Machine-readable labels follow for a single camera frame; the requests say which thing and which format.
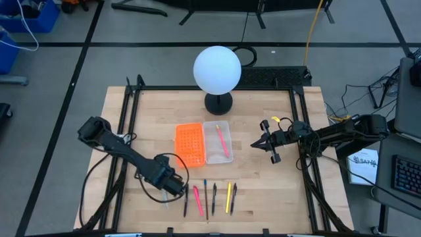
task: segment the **red pen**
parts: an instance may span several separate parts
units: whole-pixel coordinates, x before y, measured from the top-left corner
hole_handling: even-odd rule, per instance
[[[224,137],[221,133],[221,129],[219,129],[219,126],[216,125],[216,129],[218,130],[218,134],[219,134],[219,139],[221,140],[222,143],[222,147],[224,147],[224,152],[227,158],[230,158],[230,155],[228,154],[228,150],[226,149],[226,145],[225,145],[225,141],[224,141]]]
[[[197,208],[199,208],[200,216],[203,216],[202,205],[200,204],[200,198],[199,198],[199,191],[196,186],[193,186],[193,190],[195,192]]]

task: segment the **wooden table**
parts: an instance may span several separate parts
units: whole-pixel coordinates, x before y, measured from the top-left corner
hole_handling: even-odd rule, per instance
[[[184,199],[165,205],[149,199],[142,191],[139,181],[134,179],[135,167],[129,165],[126,188],[122,202],[122,211],[118,226],[119,232],[166,232],[174,227],[175,233],[262,233],[269,228],[270,233],[311,233],[309,212],[305,196],[303,175],[295,168],[299,157],[297,144],[277,148],[281,163],[273,165],[270,153],[250,147],[260,138],[262,131],[259,123],[267,119],[271,131],[278,129],[272,116],[292,119],[288,92],[281,91],[233,91],[234,104],[227,115],[214,116],[208,113],[203,103],[202,91],[142,91],[134,132],[137,139],[132,147],[144,155],[153,158],[158,153],[174,152],[174,133],[177,124],[227,120],[233,140],[234,161],[223,165],[205,165],[190,171],[190,193],[187,217],[183,218]],[[102,117],[112,125],[116,132],[124,97],[124,87],[109,87],[103,107]],[[297,108],[302,120],[299,98],[295,96]],[[316,130],[328,126],[322,92],[319,87],[305,88],[307,111],[311,126]],[[126,118],[128,127],[131,102]],[[282,121],[284,130],[289,126]],[[333,148],[328,148],[325,155],[335,157]],[[92,167],[103,153],[93,151]],[[84,202],[84,220],[88,220],[102,202],[105,193],[111,159],[97,167],[87,182]],[[182,176],[186,173],[178,168],[175,158],[170,165]],[[319,168],[327,202],[337,216],[353,228],[347,196],[342,183],[341,173],[336,163],[319,158]],[[212,186],[218,186],[215,215],[200,217],[197,209],[193,185],[199,188],[201,203],[205,211],[203,179],[208,180],[208,199],[212,200]],[[234,214],[225,213],[228,181],[237,183]],[[161,198],[161,191],[147,185],[148,191]],[[320,216],[317,201],[314,202],[316,213]],[[110,206],[108,225],[114,202]],[[318,226],[322,228],[321,218]]]

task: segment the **white spherical lamp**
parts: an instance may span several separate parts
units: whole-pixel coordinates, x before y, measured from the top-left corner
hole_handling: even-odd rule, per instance
[[[232,107],[230,91],[238,84],[241,76],[237,55],[226,47],[209,47],[197,56],[193,75],[197,85],[207,92],[206,109],[214,115],[227,113]]]

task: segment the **transparent plastic box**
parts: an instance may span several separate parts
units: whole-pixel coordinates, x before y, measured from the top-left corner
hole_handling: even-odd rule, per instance
[[[225,146],[228,150],[228,157],[225,154],[216,125],[224,137]],[[205,150],[207,164],[229,163],[234,160],[232,152],[232,141],[230,134],[230,125],[227,121],[214,121],[203,123],[203,134],[205,135]]]

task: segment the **black lamp base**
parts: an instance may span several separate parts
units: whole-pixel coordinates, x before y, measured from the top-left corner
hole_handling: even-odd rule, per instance
[[[232,96],[230,93],[224,95],[206,94],[205,107],[213,115],[225,115],[232,107]]]

